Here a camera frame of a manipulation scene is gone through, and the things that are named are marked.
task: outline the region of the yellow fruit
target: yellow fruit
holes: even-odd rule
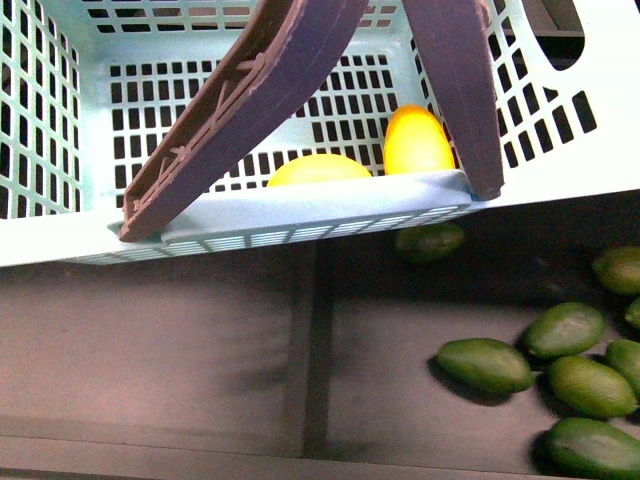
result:
[[[417,105],[398,108],[387,127],[384,170],[388,175],[455,168],[453,152],[438,119]]]
[[[352,178],[371,178],[371,173],[358,162],[343,155],[323,153],[285,163],[276,170],[267,186],[279,187]]]

